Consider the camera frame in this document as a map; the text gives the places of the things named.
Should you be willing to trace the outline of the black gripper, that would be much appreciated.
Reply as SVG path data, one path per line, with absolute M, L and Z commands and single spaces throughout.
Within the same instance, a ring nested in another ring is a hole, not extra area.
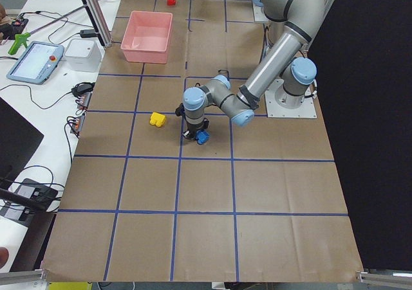
M 209 126 L 209 120 L 207 118 L 204 118 L 200 123 L 190 123 L 188 121 L 188 118 L 185 118 L 186 124 L 187 124 L 187 130 L 182 133 L 182 136 L 186 140 L 190 141 L 196 141 L 197 140 L 197 135 L 196 132 L 199 130 L 206 130 Z

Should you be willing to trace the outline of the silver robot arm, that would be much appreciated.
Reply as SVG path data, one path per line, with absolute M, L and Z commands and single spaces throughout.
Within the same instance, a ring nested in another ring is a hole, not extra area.
M 306 87 L 316 77 L 317 69 L 310 59 L 297 58 L 295 54 L 315 37 L 324 17 L 324 0 L 252 0 L 263 9 L 270 23 L 283 24 L 280 38 L 270 47 L 257 68 L 237 94 L 230 90 L 227 77 L 218 75 L 199 87 L 189 87 L 183 93 L 182 103 L 175 110 L 187 130 L 183 137 L 205 143 L 209 139 L 205 108 L 216 106 L 232 123 L 248 124 L 259 107 L 260 98 L 270 84 L 282 75 L 287 83 L 285 93 L 303 96 Z

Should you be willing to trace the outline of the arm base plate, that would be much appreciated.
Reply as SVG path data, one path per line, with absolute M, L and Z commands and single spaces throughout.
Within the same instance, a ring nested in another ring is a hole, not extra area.
M 265 91 L 267 116 L 269 118 L 305 118 L 316 119 L 314 98 L 308 97 L 310 88 L 302 96 L 289 95 L 283 87 L 283 80 L 275 79 Z
M 262 2 L 254 0 L 252 2 L 252 9 L 254 14 L 254 22 L 255 23 L 267 23 L 269 19 L 266 17 L 264 13 L 264 5 Z

